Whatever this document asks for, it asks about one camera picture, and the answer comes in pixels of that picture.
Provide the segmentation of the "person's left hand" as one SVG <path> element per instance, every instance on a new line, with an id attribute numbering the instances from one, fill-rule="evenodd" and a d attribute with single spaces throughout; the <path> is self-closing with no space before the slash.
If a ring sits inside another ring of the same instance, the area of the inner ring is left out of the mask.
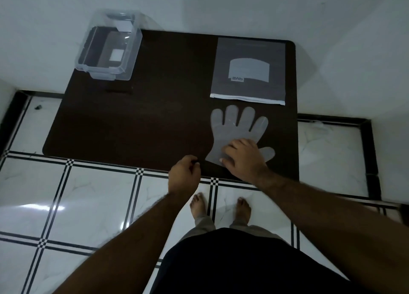
<path id="1" fill-rule="evenodd" d="M 193 155 L 179 160 L 168 173 L 168 192 L 183 198 L 190 198 L 198 188 L 201 176 L 192 176 L 189 169 L 192 161 L 198 161 Z"/>

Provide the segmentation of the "person's right hand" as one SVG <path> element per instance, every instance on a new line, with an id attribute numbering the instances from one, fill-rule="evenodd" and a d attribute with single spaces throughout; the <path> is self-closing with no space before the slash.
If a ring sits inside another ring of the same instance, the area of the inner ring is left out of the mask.
<path id="1" fill-rule="evenodd" d="M 274 174 L 267 167 L 257 144 L 246 138 L 234 139 L 222 147 L 226 159 L 234 161 L 234 169 L 228 171 L 240 180 L 260 189 L 272 185 Z"/>

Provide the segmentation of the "clear plastic disposable glove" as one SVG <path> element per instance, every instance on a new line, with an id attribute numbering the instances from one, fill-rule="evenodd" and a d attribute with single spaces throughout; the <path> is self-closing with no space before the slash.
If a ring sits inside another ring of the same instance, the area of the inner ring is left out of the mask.
<path id="1" fill-rule="evenodd" d="M 234 139 L 251 139 L 258 143 L 268 127 L 267 117 L 261 116 L 254 121 L 255 110 L 246 107 L 238 120 L 239 109 L 236 105 L 229 105 L 225 111 L 214 109 L 211 113 L 211 128 L 213 146 L 205 160 L 224 167 L 220 158 L 229 157 L 222 152 L 222 147 Z"/>

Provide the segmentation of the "person's right forearm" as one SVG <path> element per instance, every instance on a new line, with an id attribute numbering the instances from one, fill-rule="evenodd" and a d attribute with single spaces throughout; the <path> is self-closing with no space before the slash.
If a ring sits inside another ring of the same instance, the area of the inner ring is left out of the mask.
<path id="1" fill-rule="evenodd" d="M 270 170 L 251 183 L 350 281 L 381 294 L 409 294 L 409 227 Z"/>

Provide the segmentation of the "person's left forearm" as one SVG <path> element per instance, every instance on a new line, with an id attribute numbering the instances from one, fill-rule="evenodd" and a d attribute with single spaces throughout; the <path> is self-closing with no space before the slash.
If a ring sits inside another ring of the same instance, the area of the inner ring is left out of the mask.
<path id="1" fill-rule="evenodd" d="M 142 294 L 177 215 L 193 193 L 166 194 L 79 265 L 52 294 Z"/>

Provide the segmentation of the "person's left foot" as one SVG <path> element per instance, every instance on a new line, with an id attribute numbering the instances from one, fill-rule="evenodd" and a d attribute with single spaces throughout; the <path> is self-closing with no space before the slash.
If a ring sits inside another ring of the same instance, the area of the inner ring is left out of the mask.
<path id="1" fill-rule="evenodd" d="M 207 216 L 207 204 L 202 192 L 194 194 L 189 206 L 195 221 Z"/>

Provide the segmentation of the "person's foot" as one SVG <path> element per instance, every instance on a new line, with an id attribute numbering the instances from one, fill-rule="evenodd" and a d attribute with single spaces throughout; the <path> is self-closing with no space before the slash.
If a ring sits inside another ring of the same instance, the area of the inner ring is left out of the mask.
<path id="1" fill-rule="evenodd" d="M 247 200 L 243 197 L 239 197 L 236 204 L 235 221 L 247 225 L 250 221 L 251 214 L 252 209 Z"/>
<path id="2" fill-rule="evenodd" d="M 202 192 L 194 194 L 189 206 L 195 221 L 207 216 L 207 204 Z"/>

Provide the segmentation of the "person's right foot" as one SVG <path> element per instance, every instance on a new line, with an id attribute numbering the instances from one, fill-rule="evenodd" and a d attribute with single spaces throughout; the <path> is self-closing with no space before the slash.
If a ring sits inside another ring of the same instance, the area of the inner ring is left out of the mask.
<path id="1" fill-rule="evenodd" d="M 247 200 L 243 197 L 239 197 L 236 204 L 235 221 L 247 225 L 250 221 L 251 214 L 252 209 Z"/>

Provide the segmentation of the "person's beige trousers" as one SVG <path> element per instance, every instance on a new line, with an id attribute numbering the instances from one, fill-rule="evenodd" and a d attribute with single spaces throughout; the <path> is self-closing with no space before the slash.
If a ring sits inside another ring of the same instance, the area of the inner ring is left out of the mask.
<path id="1" fill-rule="evenodd" d="M 263 237 L 263 238 L 274 238 L 274 239 L 279 239 L 282 240 L 284 242 L 286 242 L 283 238 L 281 238 L 279 235 L 277 234 L 273 234 L 271 232 L 269 232 L 268 230 L 260 227 L 260 226 L 256 226 L 256 225 L 247 225 L 244 220 L 234 220 L 232 222 L 232 224 L 229 226 L 230 229 L 234 229 L 234 230 L 239 230 L 242 232 L 245 232 L 247 234 L 251 234 L 257 237 Z M 195 220 L 195 227 L 193 229 L 191 229 L 190 231 L 188 231 L 182 238 L 180 241 L 193 237 L 193 236 L 197 236 L 197 235 L 202 235 L 205 233 L 209 233 L 213 230 L 216 230 L 216 226 L 214 224 L 214 222 L 212 221 L 212 219 L 209 216 L 201 216 L 198 219 Z"/>

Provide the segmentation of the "grey zip bag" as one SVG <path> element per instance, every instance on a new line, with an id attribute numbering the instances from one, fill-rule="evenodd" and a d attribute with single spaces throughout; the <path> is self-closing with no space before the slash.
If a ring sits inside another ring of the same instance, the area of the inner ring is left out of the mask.
<path id="1" fill-rule="evenodd" d="M 285 44 L 219 37 L 211 98 L 285 105 Z"/>

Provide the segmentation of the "person's dark shirt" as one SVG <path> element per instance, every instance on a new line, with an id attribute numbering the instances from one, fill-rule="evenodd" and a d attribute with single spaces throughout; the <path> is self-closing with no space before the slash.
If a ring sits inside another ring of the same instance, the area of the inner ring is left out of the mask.
<path id="1" fill-rule="evenodd" d="M 178 242 L 151 294 L 367 294 L 287 242 L 221 228 Z"/>

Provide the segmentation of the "clear plastic storage box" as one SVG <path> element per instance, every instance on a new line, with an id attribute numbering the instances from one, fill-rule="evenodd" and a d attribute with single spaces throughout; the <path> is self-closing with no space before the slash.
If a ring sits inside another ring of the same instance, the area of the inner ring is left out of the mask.
<path id="1" fill-rule="evenodd" d="M 99 9 L 91 17 L 75 69 L 93 79 L 128 81 L 141 42 L 139 11 Z"/>

